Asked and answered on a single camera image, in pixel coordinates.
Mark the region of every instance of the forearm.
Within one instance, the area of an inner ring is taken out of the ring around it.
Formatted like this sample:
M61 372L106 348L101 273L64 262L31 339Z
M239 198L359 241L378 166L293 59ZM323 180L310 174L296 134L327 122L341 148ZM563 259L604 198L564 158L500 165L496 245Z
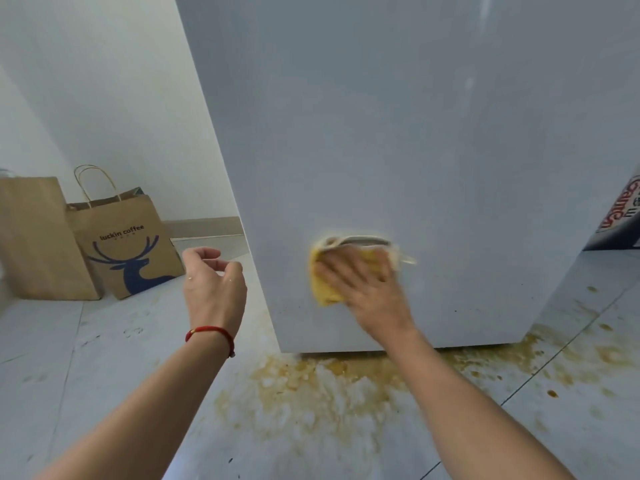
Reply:
M221 334L195 334L39 480L161 479L227 355Z
M418 331L389 347L455 480L573 478L491 398L446 364Z

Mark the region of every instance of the person's right arm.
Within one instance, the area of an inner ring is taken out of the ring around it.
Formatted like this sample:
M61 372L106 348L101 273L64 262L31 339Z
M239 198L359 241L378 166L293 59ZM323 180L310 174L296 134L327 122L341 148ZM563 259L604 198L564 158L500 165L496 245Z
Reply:
M449 475L454 480L572 479L530 432L443 361L415 327L387 254L379 251L378 259L381 273L375 276L356 249L329 251L316 273L340 292L361 327L398 367Z

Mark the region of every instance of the person's left hand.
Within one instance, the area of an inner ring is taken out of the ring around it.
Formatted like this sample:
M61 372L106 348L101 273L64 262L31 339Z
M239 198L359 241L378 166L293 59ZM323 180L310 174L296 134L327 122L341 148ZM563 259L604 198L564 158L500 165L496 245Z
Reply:
M187 273L184 300L191 329L219 326L235 337L244 314L246 284L242 264L219 257L220 251L213 248L190 248L182 253Z

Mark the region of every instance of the luckin coffee text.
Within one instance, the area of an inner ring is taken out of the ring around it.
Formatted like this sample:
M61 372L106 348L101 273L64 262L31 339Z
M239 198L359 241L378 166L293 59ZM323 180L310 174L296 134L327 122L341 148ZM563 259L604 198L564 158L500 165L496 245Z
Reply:
M131 226L130 228L124 229L123 231L112 232L107 235L101 235L100 240L107 241L108 239L115 239L116 237L122 236L124 234L131 234L135 231L143 230L144 228L145 228L144 226Z

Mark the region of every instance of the red string bracelet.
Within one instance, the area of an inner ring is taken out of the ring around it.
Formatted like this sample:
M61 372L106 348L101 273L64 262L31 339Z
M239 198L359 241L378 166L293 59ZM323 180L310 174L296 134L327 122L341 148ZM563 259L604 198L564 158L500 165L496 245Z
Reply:
M225 336L225 338L229 343L229 357L236 356L236 353L234 352L234 338L231 336L231 334L228 331L226 331L224 328L219 326L206 325L206 326L196 327L193 330L189 330L187 332L187 336L184 338L184 341L188 342L191 336L198 331L219 331L222 335Z

